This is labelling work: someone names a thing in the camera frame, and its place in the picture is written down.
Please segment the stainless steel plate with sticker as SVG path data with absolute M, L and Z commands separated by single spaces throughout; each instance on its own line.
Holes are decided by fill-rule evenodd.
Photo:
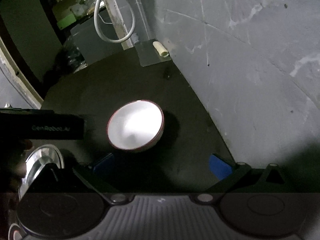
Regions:
M 30 185 L 47 164 L 55 164 L 58 168 L 65 167 L 60 150 L 52 144 L 36 148 L 25 160 L 26 174 L 22 178 L 22 184 L 18 191 L 19 200 L 22 199 Z

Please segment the white enamel bowl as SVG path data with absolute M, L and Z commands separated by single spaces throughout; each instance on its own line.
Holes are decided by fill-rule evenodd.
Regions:
M 106 133 L 109 143 L 122 151 L 144 151 L 157 144 L 164 131 L 164 113 L 155 102 L 137 100 L 116 110 Z

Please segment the green box in background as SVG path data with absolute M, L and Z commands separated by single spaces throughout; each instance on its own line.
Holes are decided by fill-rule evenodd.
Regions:
M 57 26 L 60 30 L 65 29 L 72 23 L 76 22 L 76 18 L 73 14 L 69 14 L 63 19 L 61 19 L 59 22 L 57 22 Z

